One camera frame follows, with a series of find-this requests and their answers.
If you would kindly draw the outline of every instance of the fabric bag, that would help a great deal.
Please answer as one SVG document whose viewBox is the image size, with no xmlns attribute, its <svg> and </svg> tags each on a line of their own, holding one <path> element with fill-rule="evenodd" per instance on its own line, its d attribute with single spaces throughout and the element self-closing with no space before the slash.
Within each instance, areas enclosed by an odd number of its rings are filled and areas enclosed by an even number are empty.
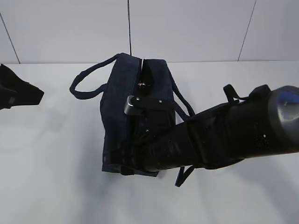
<svg viewBox="0 0 299 224">
<path fill-rule="evenodd" d="M 91 72 L 113 61 L 115 61 L 115 64 L 107 83 L 91 92 L 75 90 L 76 86 Z M 142 77 L 142 73 L 150 73 L 150 75 Z M 71 84 L 70 92 L 78 99 L 91 99 L 103 92 L 100 101 L 100 113 L 105 128 L 103 152 L 114 151 L 122 141 L 130 140 L 131 138 L 129 125 L 131 116 L 124 113 L 124 105 L 128 96 L 138 96 L 143 92 L 147 97 L 172 101 L 173 115 L 176 111 L 183 120 L 187 120 L 188 116 L 174 101 L 174 92 L 186 106 L 189 116 L 194 115 L 193 109 L 180 94 L 165 60 L 144 59 L 142 61 L 140 58 L 125 53 L 117 54 L 102 63 L 82 71 Z M 148 174 L 121 165 L 110 164 L 105 159 L 103 159 L 102 171 L 121 173 L 123 175 L 156 176 L 158 174 L 158 172 Z"/>
</svg>

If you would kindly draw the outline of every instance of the white table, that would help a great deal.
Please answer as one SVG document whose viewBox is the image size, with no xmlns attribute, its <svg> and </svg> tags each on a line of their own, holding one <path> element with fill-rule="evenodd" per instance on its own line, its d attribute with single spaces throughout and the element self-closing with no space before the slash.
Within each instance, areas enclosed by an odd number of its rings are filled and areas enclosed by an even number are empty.
<svg viewBox="0 0 299 224">
<path fill-rule="evenodd" d="M 74 77 L 91 64 L 10 65 L 45 92 L 39 106 L 0 111 L 1 224 L 294 224 L 299 220 L 299 154 L 247 159 L 195 170 L 182 187 L 178 169 L 158 178 L 101 172 L 100 96 L 77 100 Z M 112 65 L 80 85 L 107 81 Z M 196 112 L 256 86 L 299 86 L 299 62 L 170 63 Z"/>
</svg>

